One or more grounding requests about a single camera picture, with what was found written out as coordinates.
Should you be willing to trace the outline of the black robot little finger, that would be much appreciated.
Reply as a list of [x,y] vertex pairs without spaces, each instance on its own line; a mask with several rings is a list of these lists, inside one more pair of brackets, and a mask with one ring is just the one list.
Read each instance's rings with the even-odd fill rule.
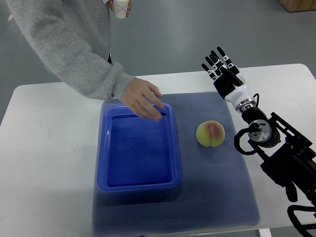
[[217,75],[215,74],[215,72],[211,69],[209,69],[204,63],[201,64],[202,68],[208,73],[209,77],[213,80],[216,81],[217,80]]

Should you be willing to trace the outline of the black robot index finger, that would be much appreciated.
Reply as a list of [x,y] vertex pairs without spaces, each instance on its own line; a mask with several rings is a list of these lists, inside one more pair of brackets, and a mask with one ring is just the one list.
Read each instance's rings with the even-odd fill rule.
[[223,51],[223,49],[218,46],[217,47],[218,52],[220,53],[220,55],[222,56],[222,58],[224,59],[226,65],[228,66],[228,68],[232,68],[234,66],[234,64],[232,63],[231,59],[228,57],[228,55]]

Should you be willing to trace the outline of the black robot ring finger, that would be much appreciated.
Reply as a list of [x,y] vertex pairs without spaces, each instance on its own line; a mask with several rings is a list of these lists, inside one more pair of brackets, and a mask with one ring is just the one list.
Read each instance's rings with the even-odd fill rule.
[[206,56],[205,57],[206,61],[208,62],[208,64],[212,67],[213,71],[215,72],[215,74],[217,76],[220,76],[222,73],[221,71],[219,70],[219,68],[214,64],[214,62],[208,57]]

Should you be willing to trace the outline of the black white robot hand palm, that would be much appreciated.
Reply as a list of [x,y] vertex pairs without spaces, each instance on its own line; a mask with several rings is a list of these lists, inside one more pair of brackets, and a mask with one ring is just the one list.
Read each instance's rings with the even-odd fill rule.
[[243,113],[249,108],[255,107],[255,99],[248,92],[248,83],[237,66],[230,69],[242,82],[242,86],[234,86],[225,82],[223,76],[217,76],[213,82],[219,95],[227,102],[230,102],[238,113]]

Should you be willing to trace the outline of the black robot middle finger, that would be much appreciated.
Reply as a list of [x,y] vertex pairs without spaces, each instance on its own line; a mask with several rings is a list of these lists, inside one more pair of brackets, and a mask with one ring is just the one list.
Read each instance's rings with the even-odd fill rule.
[[226,70],[226,65],[218,57],[214,50],[210,52],[210,59],[213,62],[212,68],[216,72],[224,72]]

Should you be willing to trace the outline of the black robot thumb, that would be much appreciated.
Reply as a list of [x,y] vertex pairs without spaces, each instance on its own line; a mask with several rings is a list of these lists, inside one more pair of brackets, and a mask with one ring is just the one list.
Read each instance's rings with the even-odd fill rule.
[[243,82],[228,68],[222,66],[220,67],[223,79],[234,86],[242,86]]

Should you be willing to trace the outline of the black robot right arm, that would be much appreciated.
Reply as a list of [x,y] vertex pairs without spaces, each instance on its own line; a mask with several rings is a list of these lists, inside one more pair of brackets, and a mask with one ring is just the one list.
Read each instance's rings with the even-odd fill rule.
[[302,224],[295,212],[316,212],[316,153],[311,141],[276,113],[267,118],[258,107],[259,94],[249,94],[243,74],[221,47],[205,59],[207,63],[201,66],[217,92],[248,124],[235,135],[234,147],[243,155],[261,157],[261,169],[285,188],[293,203],[287,209],[293,226],[302,236],[310,237],[316,225]]

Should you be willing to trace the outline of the grey sweater forearm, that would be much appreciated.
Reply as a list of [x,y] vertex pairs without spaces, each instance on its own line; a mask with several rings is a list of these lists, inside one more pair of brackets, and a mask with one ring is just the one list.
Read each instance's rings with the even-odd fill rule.
[[8,8],[46,68],[81,95],[121,99],[133,77],[109,63],[110,11],[101,0],[9,0]]

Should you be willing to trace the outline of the person's bare hand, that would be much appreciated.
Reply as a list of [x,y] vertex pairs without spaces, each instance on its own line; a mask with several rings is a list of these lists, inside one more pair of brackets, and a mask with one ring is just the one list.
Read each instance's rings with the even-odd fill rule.
[[146,80],[135,78],[127,86],[121,102],[138,117],[158,121],[161,119],[161,113],[157,108],[164,108],[160,98],[162,94],[158,87]]

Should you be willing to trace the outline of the person's hand holding cup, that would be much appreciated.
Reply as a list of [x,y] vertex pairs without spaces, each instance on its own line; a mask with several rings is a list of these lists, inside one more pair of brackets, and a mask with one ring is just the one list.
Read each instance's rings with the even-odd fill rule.
[[[110,10],[114,13],[113,0],[109,0],[109,1],[108,1],[108,6],[109,6]],[[127,16],[126,16],[126,18],[129,17],[131,8],[132,8],[132,0],[129,0],[129,5],[128,5],[128,10],[127,10]]]

